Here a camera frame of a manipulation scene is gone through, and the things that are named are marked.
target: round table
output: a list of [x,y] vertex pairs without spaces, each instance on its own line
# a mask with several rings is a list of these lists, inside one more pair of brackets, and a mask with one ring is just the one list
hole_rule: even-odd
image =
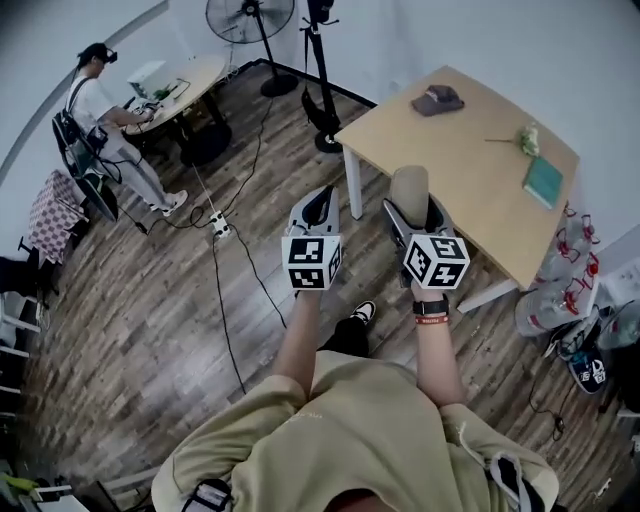
[[[135,137],[171,121],[167,126],[172,138],[182,148],[182,162],[187,165],[211,162],[231,141],[231,128],[209,92],[224,75],[225,69],[225,59],[219,55],[204,55],[189,61],[176,74],[182,81],[169,97],[160,102],[160,108],[153,120],[141,125],[127,126],[125,133]],[[183,112],[200,99],[211,114],[214,124],[194,132]]]

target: man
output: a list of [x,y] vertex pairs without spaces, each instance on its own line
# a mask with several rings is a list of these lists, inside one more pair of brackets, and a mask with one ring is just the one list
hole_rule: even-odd
[[412,292],[440,308],[416,321],[417,378],[366,358],[372,302],[316,353],[321,293],[300,292],[273,375],[176,448],[155,509],[222,510],[206,504],[221,479],[224,510],[242,512],[551,510],[559,485],[544,459],[465,407],[442,293]]
[[109,62],[109,49],[94,43],[78,55],[78,76],[67,99],[67,110],[85,135],[92,134],[106,142],[98,156],[97,172],[108,174],[141,196],[152,210],[160,209],[169,217],[187,200],[187,192],[167,194],[158,174],[142,158],[135,146],[123,137],[120,127],[145,123],[153,114],[136,115],[117,106],[97,80]]

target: wooden table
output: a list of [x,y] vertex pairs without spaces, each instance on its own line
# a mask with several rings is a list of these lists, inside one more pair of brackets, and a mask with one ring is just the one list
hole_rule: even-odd
[[[423,117],[411,100],[429,85],[450,85],[465,101],[457,112]],[[458,309],[469,311],[515,288],[527,289],[560,221],[578,156],[536,121],[541,155],[564,176],[554,210],[522,188],[531,163],[510,139],[535,121],[529,114],[472,78],[445,66],[336,135],[344,147],[351,214],[362,216],[359,159],[388,176],[405,165],[429,171],[430,193],[444,205],[456,228],[506,275]]]
[[[231,129],[218,110],[209,90],[222,78],[226,69],[224,57],[204,55],[189,61],[176,76],[183,80],[168,98],[160,102],[153,120],[128,126],[129,136],[143,135],[173,121],[171,133],[182,148],[183,163],[196,165],[210,162],[222,153],[231,140]],[[194,133],[183,112],[196,101],[202,100],[215,124]]]

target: green book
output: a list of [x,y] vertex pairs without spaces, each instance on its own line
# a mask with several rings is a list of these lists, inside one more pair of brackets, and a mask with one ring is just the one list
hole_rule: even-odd
[[547,209],[553,210],[562,189],[562,173],[544,158],[535,158],[524,179],[523,188]]

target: wristwatch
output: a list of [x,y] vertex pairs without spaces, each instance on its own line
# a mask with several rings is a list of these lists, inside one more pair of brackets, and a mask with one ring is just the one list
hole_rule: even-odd
[[441,315],[449,314],[449,299],[446,295],[442,300],[436,300],[431,302],[414,302],[413,313],[416,316],[429,316],[429,315]]

